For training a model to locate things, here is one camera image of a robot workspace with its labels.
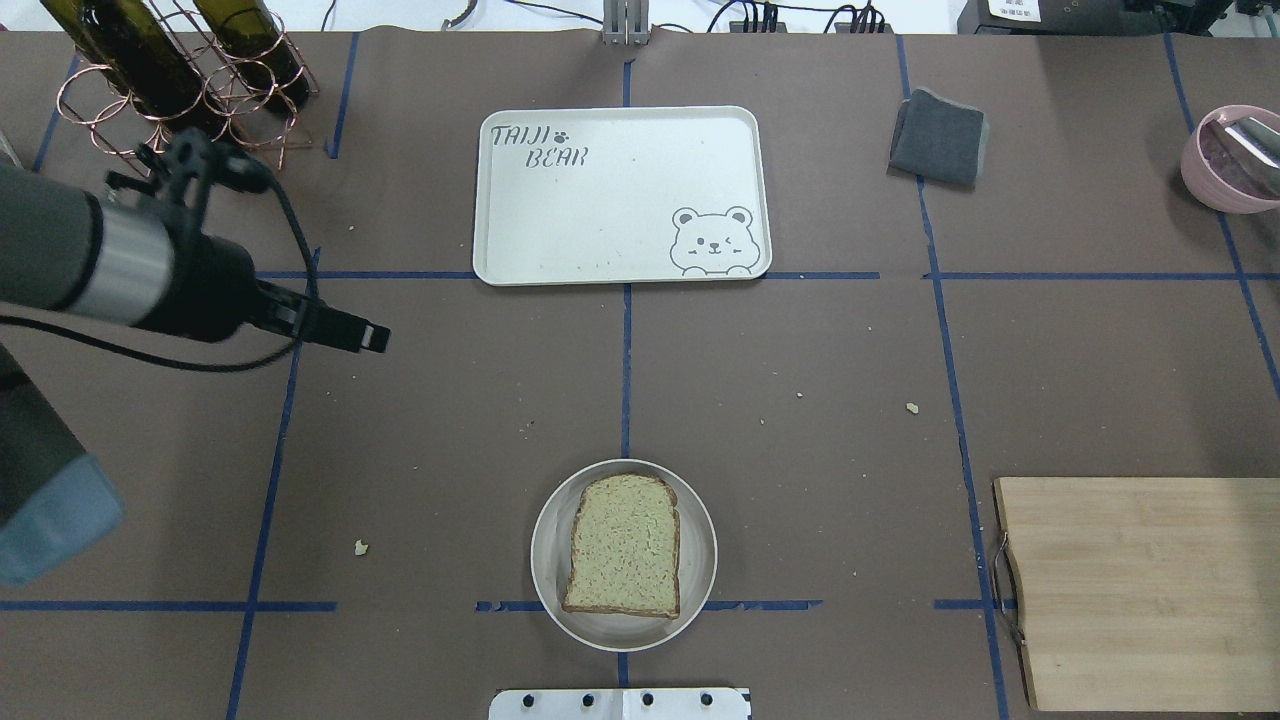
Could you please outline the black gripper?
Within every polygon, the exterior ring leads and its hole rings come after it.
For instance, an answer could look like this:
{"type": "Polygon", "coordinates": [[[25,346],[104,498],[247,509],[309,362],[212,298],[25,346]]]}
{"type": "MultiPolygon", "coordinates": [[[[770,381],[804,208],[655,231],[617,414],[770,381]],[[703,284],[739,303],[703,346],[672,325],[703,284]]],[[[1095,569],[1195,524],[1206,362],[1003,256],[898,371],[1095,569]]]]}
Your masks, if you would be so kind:
{"type": "Polygon", "coordinates": [[[241,245],[206,234],[204,223],[214,187],[238,193],[273,192],[294,234],[305,274],[314,260],[285,191],[273,170],[233,143],[186,129],[157,151],[141,145],[137,161],[150,170],[143,179],[110,170],[111,191],[140,197],[131,211],[159,222],[174,252],[172,275],[157,304],[138,322],[143,331],[202,342],[221,342],[242,325],[343,351],[384,354],[390,329],[314,300],[303,292],[261,281],[250,252],[241,245]]]}

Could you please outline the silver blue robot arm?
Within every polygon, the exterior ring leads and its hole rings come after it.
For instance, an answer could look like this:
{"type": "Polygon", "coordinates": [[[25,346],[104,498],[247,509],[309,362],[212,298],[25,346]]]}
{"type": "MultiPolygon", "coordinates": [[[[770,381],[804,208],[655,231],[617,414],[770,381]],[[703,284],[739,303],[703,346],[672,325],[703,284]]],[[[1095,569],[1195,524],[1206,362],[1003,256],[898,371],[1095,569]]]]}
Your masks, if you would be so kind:
{"type": "MultiPolygon", "coordinates": [[[[63,374],[92,356],[234,374],[305,345],[387,351],[390,331],[332,306],[275,173],[198,129],[142,145],[142,176],[110,172],[100,196],[3,163],[3,333],[40,336],[63,374]],[[291,288],[212,236],[214,190],[271,195],[302,260],[291,288]]],[[[28,585],[113,533],[124,501],[40,387],[26,346],[3,347],[3,584],[28,585]]]]}

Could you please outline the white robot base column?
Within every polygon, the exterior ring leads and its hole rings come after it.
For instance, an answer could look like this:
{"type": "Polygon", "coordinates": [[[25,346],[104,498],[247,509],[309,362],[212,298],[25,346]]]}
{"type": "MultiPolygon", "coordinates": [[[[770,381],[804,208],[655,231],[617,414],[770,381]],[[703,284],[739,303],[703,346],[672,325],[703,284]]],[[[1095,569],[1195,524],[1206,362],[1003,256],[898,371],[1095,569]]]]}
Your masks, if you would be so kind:
{"type": "Polygon", "coordinates": [[[490,702],[489,719],[751,719],[746,689],[512,689],[490,702]]]}

